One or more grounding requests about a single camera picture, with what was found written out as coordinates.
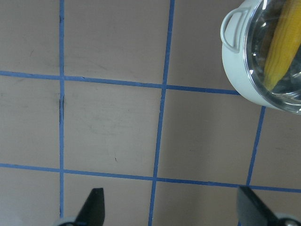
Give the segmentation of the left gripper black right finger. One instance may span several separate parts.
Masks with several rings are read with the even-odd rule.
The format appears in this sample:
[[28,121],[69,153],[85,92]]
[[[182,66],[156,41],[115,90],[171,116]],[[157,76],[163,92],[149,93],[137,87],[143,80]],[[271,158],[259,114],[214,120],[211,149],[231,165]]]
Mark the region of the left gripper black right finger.
[[237,214],[242,226],[281,226],[281,220],[248,186],[237,192]]

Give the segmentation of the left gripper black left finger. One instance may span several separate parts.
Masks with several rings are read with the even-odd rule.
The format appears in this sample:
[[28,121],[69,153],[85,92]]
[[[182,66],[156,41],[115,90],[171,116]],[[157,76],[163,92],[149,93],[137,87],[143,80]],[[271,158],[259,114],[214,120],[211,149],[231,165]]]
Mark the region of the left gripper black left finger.
[[102,226],[105,220],[103,188],[93,188],[77,215],[76,226]]

